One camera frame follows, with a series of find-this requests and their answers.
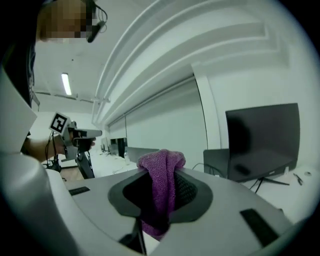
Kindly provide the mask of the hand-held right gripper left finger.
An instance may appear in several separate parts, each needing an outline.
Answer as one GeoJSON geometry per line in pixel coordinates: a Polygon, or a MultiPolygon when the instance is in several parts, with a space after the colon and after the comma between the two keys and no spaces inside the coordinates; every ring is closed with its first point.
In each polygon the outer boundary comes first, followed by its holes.
{"type": "Polygon", "coordinates": [[[150,193],[147,171],[130,171],[67,182],[76,204],[76,241],[90,255],[145,255],[141,205],[150,193]]]}

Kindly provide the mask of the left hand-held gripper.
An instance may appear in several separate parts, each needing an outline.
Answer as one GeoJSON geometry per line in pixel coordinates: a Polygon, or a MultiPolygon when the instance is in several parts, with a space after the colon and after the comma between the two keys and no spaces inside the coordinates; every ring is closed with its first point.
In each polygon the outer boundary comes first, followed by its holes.
{"type": "Polygon", "coordinates": [[[101,130],[97,129],[77,129],[75,121],[62,113],[56,112],[49,125],[52,131],[52,146],[54,155],[57,156],[57,146],[63,149],[64,161],[75,160],[79,153],[78,139],[94,139],[102,135],[101,130]]]}

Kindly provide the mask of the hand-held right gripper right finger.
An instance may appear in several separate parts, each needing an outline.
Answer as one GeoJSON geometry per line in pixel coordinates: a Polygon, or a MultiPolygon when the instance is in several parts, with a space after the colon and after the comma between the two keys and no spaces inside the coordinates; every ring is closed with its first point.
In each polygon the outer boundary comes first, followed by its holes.
{"type": "Polygon", "coordinates": [[[281,247],[294,235],[294,225],[272,204],[237,182],[182,169],[179,174],[208,185],[213,200],[196,221],[173,223],[152,252],[154,256],[249,256],[272,254],[264,248],[241,215],[256,210],[278,235],[281,247]]]}

